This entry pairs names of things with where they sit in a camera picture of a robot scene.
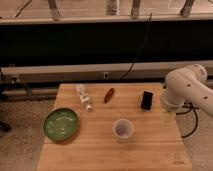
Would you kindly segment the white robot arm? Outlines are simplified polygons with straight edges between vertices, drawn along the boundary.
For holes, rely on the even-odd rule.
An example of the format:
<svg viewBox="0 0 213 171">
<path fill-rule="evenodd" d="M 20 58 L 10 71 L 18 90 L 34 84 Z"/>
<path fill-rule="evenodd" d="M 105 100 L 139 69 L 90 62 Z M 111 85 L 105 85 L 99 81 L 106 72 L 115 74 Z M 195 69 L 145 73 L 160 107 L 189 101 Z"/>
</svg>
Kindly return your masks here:
<svg viewBox="0 0 213 171">
<path fill-rule="evenodd" d="M 205 85 L 206 81 L 207 71 L 200 64 L 187 65 L 166 75 L 166 88 L 160 95 L 164 125 L 170 125 L 175 120 L 175 113 L 185 101 L 213 117 L 213 90 Z"/>
</svg>

